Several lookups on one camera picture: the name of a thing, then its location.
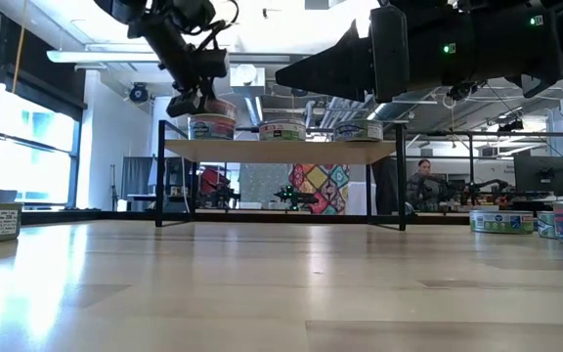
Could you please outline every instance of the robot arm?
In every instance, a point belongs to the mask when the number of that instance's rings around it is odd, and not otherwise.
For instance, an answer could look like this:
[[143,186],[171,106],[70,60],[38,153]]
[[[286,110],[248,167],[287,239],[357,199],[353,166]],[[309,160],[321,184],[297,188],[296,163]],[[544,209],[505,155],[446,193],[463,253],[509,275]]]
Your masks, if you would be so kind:
[[526,98],[563,79],[563,0],[379,0],[370,35],[355,23],[332,48],[277,72],[281,85],[378,103],[454,86],[464,98],[505,77]]
[[[228,73],[226,50],[216,45],[216,35],[229,24],[213,22],[216,15],[209,0],[95,0],[95,3],[117,21],[129,26],[128,37],[145,37],[160,59],[160,68],[171,74],[173,87],[181,93],[174,98],[167,112],[170,116],[202,112],[207,99],[214,99],[215,77]],[[183,34],[210,34],[198,46],[187,44]],[[214,49],[205,47],[213,42]]]

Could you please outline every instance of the black metal table frame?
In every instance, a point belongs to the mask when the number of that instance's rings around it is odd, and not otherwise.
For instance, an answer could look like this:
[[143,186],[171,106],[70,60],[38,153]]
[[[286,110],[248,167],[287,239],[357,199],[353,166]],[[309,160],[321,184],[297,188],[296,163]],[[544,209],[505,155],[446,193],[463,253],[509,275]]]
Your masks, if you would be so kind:
[[[204,222],[256,222],[256,223],[305,223],[305,224],[369,224],[381,227],[387,225],[398,225],[396,230],[405,231],[408,224],[423,225],[466,225],[468,217],[448,217],[448,216],[426,216],[426,217],[408,217],[406,216],[406,188],[407,188],[407,170],[406,170],[406,140],[410,135],[425,135],[428,137],[448,137],[448,136],[466,136],[468,137],[469,156],[463,156],[470,160],[470,177],[474,180],[474,160],[483,159],[483,157],[473,156],[473,139],[475,136],[498,136],[498,137],[563,137],[563,132],[480,132],[480,131],[406,131],[406,123],[404,121],[395,121],[391,126],[395,129],[396,159],[397,159],[397,208],[398,215],[375,215],[372,214],[371,207],[371,169],[370,165],[366,165],[366,198],[367,198],[367,215],[275,215],[275,214],[235,214],[231,212],[221,214],[205,214],[197,213],[195,207],[195,197],[191,197],[189,202],[190,213],[164,213],[164,160],[165,160],[165,142],[167,129],[178,133],[185,139],[188,134],[180,130],[178,127],[165,120],[159,121],[158,128],[158,164],[157,164],[157,185],[156,185],[156,208],[154,220],[156,227],[162,227],[163,221],[204,221]],[[257,128],[238,128],[238,131],[247,131],[257,133]],[[309,132],[330,132],[326,129],[309,129]],[[196,181],[196,171],[198,164],[193,162],[191,195],[198,192],[198,182]]]
[[[396,230],[405,231],[409,219],[406,218],[406,130],[405,124],[397,123],[395,126],[397,133],[396,149],[397,155],[404,157],[397,158],[397,184],[398,184],[398,209],[397,216],[385,215],[379,216],[372,214],[372,189],[371,189],[371,166],[366,165],[366,201],[367,215],[277,215],[277,214],[236,214],[225,212],[220,214],[197,213],[195,206],[195,195],[198,192],[198,182],[196,181],[196,172],[198,171],[198,163],[192,162],[191,174],[191,199],[189,201],[189,213],[180,214],[164,213],[164,172],[165,172],[165,151],[166,151],[166,132],[172,130],[184,139],[188,139],[188,134],[171,124],[166,120],[160,120],[158,126],[157,139],[157,175],[155,185],[155,212],[154,220],[156,227],[162,227],[163,221],[179,221],[187,223],[191,221],[203,222],[257,222],[257,223],[310,223],[310,224],[368,224],[375,226],[387,227],[387,225],[398,224]],[[246,128],[244,131],[257,132],[257,129]]]

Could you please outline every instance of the glass window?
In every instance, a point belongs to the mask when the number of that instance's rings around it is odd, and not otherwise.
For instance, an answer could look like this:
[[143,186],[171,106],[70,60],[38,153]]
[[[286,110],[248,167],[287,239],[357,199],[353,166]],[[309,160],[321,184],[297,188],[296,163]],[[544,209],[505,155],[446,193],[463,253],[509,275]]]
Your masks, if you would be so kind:
[[70,152],[72,118],[0,89],[0,133]]
[[0,139],[0,190],[19,192],[17,201],[66,203],[70,157]]

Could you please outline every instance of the monitor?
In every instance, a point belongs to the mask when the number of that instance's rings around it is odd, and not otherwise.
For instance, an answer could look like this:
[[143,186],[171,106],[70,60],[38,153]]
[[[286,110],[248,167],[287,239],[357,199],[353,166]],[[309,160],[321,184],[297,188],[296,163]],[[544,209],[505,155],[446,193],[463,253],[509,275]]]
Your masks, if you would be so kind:
[[514,157],[516,190],[518,192],[554,192],[563,196],[563,157]]

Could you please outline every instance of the wooden tabletop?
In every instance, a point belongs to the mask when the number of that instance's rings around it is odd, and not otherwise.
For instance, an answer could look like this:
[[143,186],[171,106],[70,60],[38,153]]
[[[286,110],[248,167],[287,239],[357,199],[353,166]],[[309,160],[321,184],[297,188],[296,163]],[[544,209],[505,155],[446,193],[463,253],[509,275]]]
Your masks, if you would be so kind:
[[[199,214],[225,214],[223,209],[197,209]],[[267,215],[312,215],[311,212],[305,210],[274,210],[274,209],[229,209],[230,214],[267,214]]]
[[371,164],[395,151],[390,142],[168,140],[165,147],[194,162]]

